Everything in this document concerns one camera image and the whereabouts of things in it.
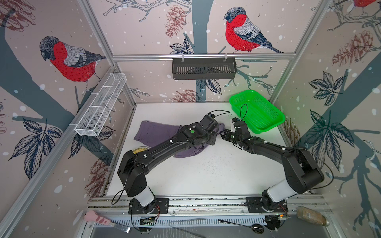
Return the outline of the purple trousers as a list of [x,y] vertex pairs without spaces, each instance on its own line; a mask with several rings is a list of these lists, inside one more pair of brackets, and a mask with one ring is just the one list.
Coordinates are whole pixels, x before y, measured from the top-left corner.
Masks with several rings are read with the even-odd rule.
[[[135,141],[139,141],[148,147],[154,147],[158,144],[169,140],[173,137],[182,126],[178,125],[165,125],[156,122],[143,121],[140,124],[140,128],[134,137]],[[208,144],[194,146],[188,150],[182,151],[174,158],[187,158],[200,154]]]

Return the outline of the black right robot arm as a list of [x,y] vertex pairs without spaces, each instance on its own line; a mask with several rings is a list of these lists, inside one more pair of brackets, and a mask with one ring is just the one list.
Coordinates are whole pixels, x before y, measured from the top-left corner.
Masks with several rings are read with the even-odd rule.
[[249,132],[224,130],[220,135],[241,150],[272,159],[283,166],[285,179],[262,192],[261,206],[267,212],[274,211],[287,198],[303,194],[324,181],[320,167],[304,148],[280,146],[251,136]]

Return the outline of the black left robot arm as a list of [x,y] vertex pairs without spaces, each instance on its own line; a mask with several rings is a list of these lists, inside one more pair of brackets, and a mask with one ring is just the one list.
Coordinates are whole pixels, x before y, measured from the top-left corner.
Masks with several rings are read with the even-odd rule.
[[156,207],[156,197],[147,185],[146,175],[166,159],[201,145],[214,145],[219,123],[212,113],[200,122],[181,127],[170,139],[143,152],[128,151],[123,155],[117,174],[127,196],[139,202],[142,214],[149,214]]

